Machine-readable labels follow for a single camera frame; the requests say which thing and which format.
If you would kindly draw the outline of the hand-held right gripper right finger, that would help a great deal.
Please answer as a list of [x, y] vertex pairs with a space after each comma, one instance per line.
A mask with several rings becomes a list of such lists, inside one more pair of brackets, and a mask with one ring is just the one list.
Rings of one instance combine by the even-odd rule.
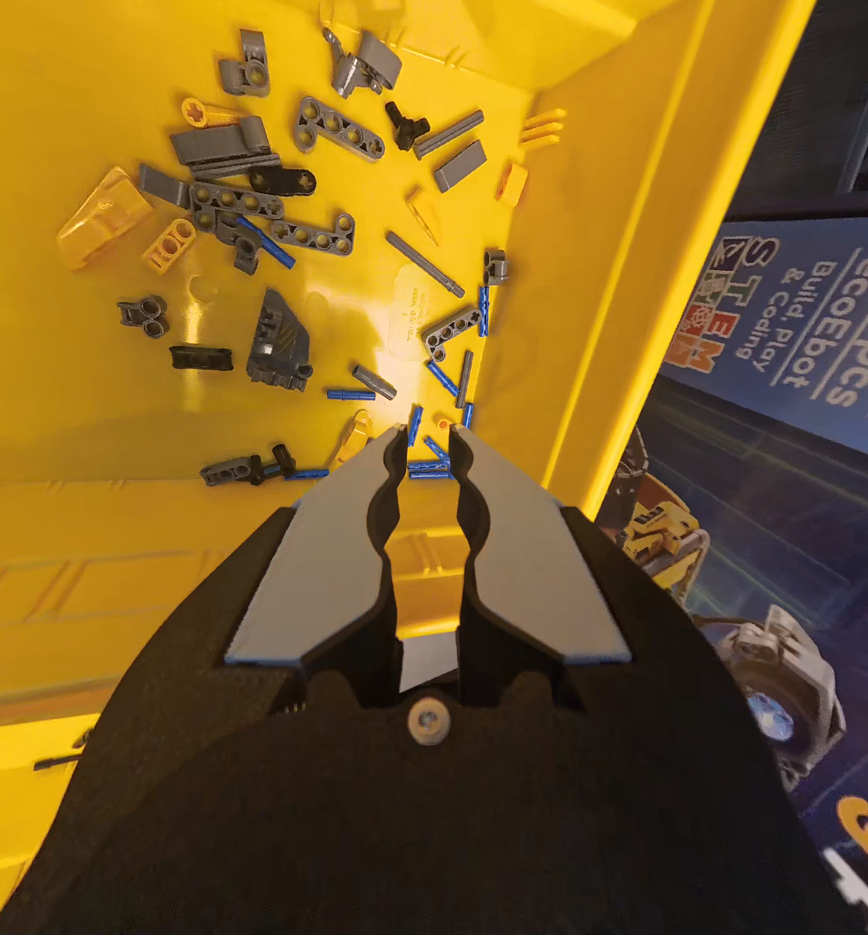
[[451, 428], [449, 453], [469, 548], [459, 689], [504, 691], [524, 672], [556, 684], [571, 669], [631, 662], [562, 504], [466, 427]]

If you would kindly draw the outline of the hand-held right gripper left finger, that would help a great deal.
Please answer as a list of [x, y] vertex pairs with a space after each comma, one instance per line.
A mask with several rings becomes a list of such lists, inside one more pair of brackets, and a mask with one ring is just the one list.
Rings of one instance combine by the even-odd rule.
[[371, 441], [296, 503], [224, 655], [304, 678], [338, 670], [353, 687], [398, 687], [403, 646], [391, 561], [406, 426]]

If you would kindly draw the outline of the large yellow bin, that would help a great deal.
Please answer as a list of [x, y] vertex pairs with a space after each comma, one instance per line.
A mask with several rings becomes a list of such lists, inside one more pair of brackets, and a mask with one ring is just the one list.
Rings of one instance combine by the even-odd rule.
[[[0, 2], [0, 721], [95, 708], [194, 585], [307, 485], [206, 490], [199, 469], [160, 481], [54, 482], [54, 444], [93, 419], [66, 354], [128, 339], [171, 375], [189, 251], [164, 276], [141, 254], [178, 213], [158, 202], [73, 271], [57, 234], [114, 167], [181, 173], [169, 136], [184, 97], [259, 116], [272, 146], [272, 50], [264, 90], [244, 71], [240, 19], [200, 52], [184, 91], [161, 91], [160, 145], [113, 136], [121, 64], [69, 2]], [[480, 346], [472, 397], [483, 439], [593, 516], [638, 419], [686, 297], [791, 63], [814, 2], [479, 2], [506, 64], [523, 68], [523, 116], [492, 195], [510, 209], [511, 277]], [[407, 419], [423, 433], [448, 395], [420, 367]], [[355, 407], [325, 397], [322, 451], [284, 441], [306, 467], [334, 454]]]

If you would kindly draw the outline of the blue printed cardboard box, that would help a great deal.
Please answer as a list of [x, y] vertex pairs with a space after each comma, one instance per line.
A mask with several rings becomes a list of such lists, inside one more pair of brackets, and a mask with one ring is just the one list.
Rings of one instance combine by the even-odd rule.
[[598, 522], [744, 695], [868, 930], [868, 216], [723, 224]]

